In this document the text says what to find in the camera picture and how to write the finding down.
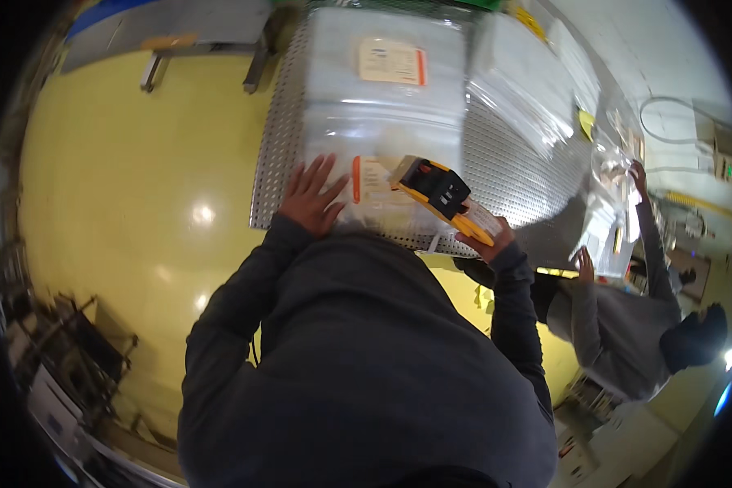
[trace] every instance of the yellow floor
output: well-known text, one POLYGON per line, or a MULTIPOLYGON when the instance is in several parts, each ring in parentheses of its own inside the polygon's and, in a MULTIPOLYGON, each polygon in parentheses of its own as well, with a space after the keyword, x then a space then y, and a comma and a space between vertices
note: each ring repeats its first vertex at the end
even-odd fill
MULTIPOLYGON (((138 334, 123 396, 175 436, 185 337, 262 239, 248 216, 275 73, 246 95, 249 58, 180 58, 146 94, 148 59, 127 54, 49 79, 22 153, 20 223, 40 298, 96 294, 98 326, 138 334)), ((475 284, 449 258, 429 265, 461 314, 488 327, 475 284)), ((557 398, 577 369, 574 352, 547 327, 540 334, 557 398)))

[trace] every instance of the perforated metal table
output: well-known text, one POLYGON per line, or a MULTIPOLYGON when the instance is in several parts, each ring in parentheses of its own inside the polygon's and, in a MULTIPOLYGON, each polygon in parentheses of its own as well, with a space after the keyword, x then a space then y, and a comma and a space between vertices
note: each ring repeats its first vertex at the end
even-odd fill
MULTIPOLYGON (((314 1, 309 2, 307 12, 314 5, 314 1)), ((445 2, 401 2, 400 5, 405 11, 413 9, 418 15, 453 19, 465 27, 471 27, 485 13, 445 2)), ((250 211, 250 227, 258 229, 268 229, 290 171, 303 155, 303 86, 310 36, 307 12, 301 14, 285 53, 263 132, 250 211)), ((568 256, 581 236, 586 213, 591 143, 576 127, 573 137, 566 144, 557 144, 552 160, 546 161, 476 97, 468 95, 467 98, 461 176, 470 186, 472 198, 495 215, 508 219, 533 266, 572 269, 568 256)), ((602 99, 609 98, 603 91, 602 99)), ((434 238, 400 231, 384 235, 420 251, 428 250, 434 238)), ((611 232, 606 244, 610 248, 614 235, 611 232)), ((450 237, 439 239, 436 252, 475 256, 468 246, 450 237)), ((631 247, 624 246, 616 259, 606 256, 597 269, 606 275, 623 275, 630 255, 631 247)))

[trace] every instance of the tape gun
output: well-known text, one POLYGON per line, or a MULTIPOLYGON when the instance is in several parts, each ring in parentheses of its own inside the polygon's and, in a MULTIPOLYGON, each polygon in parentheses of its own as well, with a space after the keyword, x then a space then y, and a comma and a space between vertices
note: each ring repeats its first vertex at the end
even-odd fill
POLYGON ((493 246, 502 226, 485 207, 469 198, 471 190, 460 176, 439 162, 407 155, 390 175, 392 188, 402 190, 439 219, 493 246))

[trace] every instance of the hand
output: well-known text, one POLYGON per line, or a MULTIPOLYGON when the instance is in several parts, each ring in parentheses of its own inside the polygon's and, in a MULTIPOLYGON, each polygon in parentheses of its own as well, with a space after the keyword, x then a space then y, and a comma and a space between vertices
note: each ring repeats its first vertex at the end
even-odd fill
POLYGON ((513 229, 510 229, 508 220, 504 217, 497 217, 497 220, 499 220, 499 224, 502 226, 502 231, 493 239, 493 246, 483 244, 473 237, 464 236, 460 232, 456 234, 456 240, 463 242, 470 248, 474 249, 477 254, 482 257, 483 261, 491 262, 497 257, 498 253, 501 252, 502 249, 505 249, 510 242, 515 240, 515 232, 513 229))
POLYGON ((317 239, 328 235, 333 222, 344 208, 342 202, 333 205, 331 202, 339 196, 350 180, 350 175, 342 176, 331 188, 320 194, 336 161, 336 155, 329 154, 325 161, 323 158, 323 155, 315 158, 306 171, 303 171, 303 164, 299 164, 293 170, 285 198, 278 210, 283 216, 301 224, 317 239))
POLYGON ((648 200, 648 189, 645 187, 645 168, 643 168, 643 164, 634 159, 632 161, 632 167, 629 168, 629 172, 634 178, 634 185, 637 187, 637 191, 640 192, 640 196, 643 197, 643 200, 648 200))
POLYGON ((580 280, 583 283, 594 282, 594 263, 591 262, 591 255, 588 254, 586 246, 577 252, 577 264, 580 268, 580 280))

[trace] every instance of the cable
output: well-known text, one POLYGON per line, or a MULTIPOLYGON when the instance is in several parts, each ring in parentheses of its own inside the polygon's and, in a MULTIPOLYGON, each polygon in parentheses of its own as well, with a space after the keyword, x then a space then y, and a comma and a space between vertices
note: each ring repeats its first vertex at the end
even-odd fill
POLYGON ((681 100, 680 98, 651 97, 648 100, 645 100, 642 105, 640 105, 640 110, 639 110, 640 125, 643 126, 643 130, 645 131, 645 133, 647 133, 648 135, 650 135, 651 137, 653 137, 654 139, 656 139, 658 141, 662 141, 667 144, 696 144, 697 143, 696 138, 694 138, 694 139, 667 139, 666 137, 657 136, 655 133, 648 130, 648 127, 645 126, 645 122, 643 121, 643 111, 645 110, 645 107, 647 107, 648 105, 651 105, 653 103, 658 103, 658 102, 673 102, 673 103, 677 103, 679 105, 683 105, 684 107, 691 109, 692 111, 697 112, 700 115, 707 117, 708 119, 712 120, 713 122, 715 122, 721 126, 732 129, 732 124, 723 122, 721 119, 717 119, 716 117, 712 116, 710 113, 705 112, 702 109, 698 109, 694 105, 692 105, 684 100, 681 100))
POLYGON ((651 168, 650 170, 645 170, 645 173, 649 172, 663 172, 663 171, 679 171, 679 172, 697 172, 702 173, 706 175, 712 174, 712 172, 708 170, 703 170, 702 168, 686 168, 683 166, 658 166, 656 168, 651 168))

